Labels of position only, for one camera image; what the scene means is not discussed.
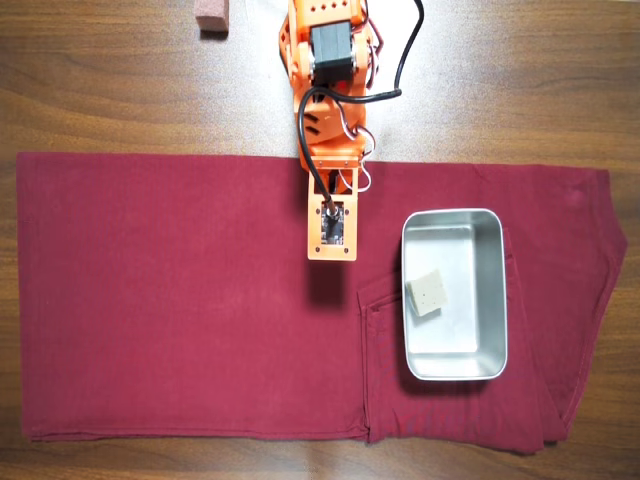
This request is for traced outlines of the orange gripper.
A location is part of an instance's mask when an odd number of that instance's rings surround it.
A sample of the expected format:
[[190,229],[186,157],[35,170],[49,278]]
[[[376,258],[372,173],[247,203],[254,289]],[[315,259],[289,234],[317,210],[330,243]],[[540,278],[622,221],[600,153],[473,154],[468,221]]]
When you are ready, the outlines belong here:
[[331,140],[310,145],[308,150],[311,160],[331,195],[352,194],[354,178],[359,183],[356,191],[360,193],[360,175],[362,174],[362,159],[364,143],[356,141],[354,146],[347,146],[346,142]]

